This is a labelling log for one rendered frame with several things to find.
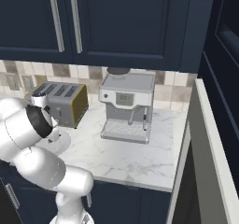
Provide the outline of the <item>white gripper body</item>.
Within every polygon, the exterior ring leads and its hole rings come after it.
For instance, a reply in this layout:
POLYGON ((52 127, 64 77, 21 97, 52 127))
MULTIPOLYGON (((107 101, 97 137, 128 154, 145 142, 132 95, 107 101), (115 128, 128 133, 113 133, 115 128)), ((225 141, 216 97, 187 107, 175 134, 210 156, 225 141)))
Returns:
POLYGON ((47 148, 52 153, 60 155, 69 148, 70 144, 70 135, 64 130, 59 130, 56 134, 48 139, 47 148))

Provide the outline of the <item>silver espresso coffee machine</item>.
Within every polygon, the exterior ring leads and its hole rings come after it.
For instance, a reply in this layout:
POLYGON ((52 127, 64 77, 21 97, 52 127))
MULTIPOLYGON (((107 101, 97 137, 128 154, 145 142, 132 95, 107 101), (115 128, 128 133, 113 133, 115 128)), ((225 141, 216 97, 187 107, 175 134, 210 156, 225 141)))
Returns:
POLYGON ((99 88, 105 104, 104 139, 147 144, 150 138, 155 73, 108 67, 99 88))

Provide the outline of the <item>navy tall cupboard unit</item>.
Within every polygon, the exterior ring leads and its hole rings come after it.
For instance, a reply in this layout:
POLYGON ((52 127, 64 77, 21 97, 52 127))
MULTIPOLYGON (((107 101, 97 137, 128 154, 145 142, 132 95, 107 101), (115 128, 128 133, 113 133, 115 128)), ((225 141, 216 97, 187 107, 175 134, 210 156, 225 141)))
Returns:
POLYGON ((239 0, 214 0, 199 77, 239 188, 239 0))

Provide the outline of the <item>navy base cupboard door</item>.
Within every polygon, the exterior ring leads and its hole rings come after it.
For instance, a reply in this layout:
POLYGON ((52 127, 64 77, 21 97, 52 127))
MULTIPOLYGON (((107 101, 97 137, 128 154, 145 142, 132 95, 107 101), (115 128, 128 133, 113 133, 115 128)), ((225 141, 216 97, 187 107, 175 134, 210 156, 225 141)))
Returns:
POLYGON ((82 202, 94 224, 166 224, 170 192, 94 181, 91 207, 82 202))
POLYGON ((20 202, 16 211, 21 224, 50 224, 57 214, 55 193, 42 189, 24 179, 15 166, 0 161, 0 179, 4 185, 11 184, 20 202))

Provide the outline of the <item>grey toaster with gold side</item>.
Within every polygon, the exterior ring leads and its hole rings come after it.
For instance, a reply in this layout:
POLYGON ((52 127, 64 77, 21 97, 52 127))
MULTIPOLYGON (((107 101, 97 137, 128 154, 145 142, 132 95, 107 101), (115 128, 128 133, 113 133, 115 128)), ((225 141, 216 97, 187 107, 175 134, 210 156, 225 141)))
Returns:
POLYGON ((89 108, 85 84, 42 82, 25 95, 25 100, 30 102, 31 96, 38 92, 48 96, 51 114, 60 126, 76 128, 89 108))

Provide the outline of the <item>grey wall socket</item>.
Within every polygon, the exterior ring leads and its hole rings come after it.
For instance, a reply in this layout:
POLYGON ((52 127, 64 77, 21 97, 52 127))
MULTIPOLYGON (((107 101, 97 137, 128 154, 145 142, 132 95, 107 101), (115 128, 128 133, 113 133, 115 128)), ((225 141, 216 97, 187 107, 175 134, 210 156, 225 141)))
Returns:
POLYGON ((21 79, 26 91, 31 91, 35 87, 31 76, 22 76, 21 79))
POLYGON ((20 89, 15 75, 7 74, 7 84, 12 91, 18 91, 20 89))

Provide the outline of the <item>wide navy wall cupboard door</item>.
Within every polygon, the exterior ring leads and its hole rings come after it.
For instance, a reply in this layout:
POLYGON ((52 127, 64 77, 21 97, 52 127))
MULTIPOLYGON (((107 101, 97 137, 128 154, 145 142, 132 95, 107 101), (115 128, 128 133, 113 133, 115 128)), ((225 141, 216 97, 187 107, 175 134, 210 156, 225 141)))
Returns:
POLYGON ((77 0, 82 52, 77 53, 71 1, 65 0, 73 61, 177 71, 190 0, 77 0))

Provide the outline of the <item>grey panel with white edge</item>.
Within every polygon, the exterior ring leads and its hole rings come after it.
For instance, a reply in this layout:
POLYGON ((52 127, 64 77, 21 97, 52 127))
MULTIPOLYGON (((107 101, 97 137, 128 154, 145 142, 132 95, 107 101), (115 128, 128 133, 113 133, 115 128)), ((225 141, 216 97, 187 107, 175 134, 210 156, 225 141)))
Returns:
POLYGON ((200 78, 192 88, 166 224, 239 224, 239 197, 200 78))

